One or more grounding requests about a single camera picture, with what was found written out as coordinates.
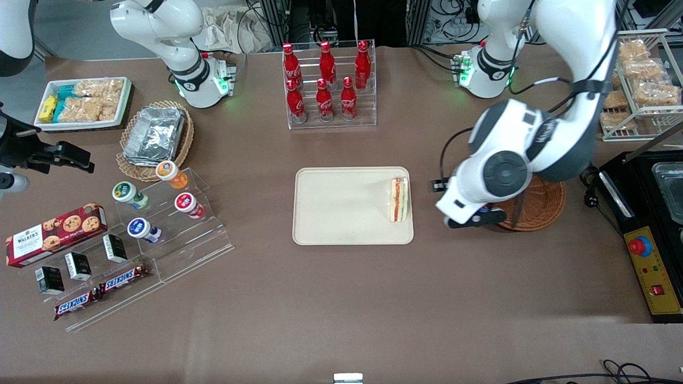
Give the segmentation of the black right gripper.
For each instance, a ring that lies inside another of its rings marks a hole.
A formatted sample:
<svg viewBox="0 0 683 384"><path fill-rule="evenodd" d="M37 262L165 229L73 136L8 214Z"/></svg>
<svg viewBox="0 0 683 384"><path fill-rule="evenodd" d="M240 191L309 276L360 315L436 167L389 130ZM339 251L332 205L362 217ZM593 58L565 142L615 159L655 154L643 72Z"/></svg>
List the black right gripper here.
<svg viewBox="0 0 683 384"><path fill-rule="evenodd" d="M32 169L49 172L51 165L71 167L86 173L93 173L95 164L90 161L91 153L67 141L59 141L54 147L54 156L47 150L50 146L41 141L37 134L41 129L24 123L1 112L1 164L3 167Z"/></svg>

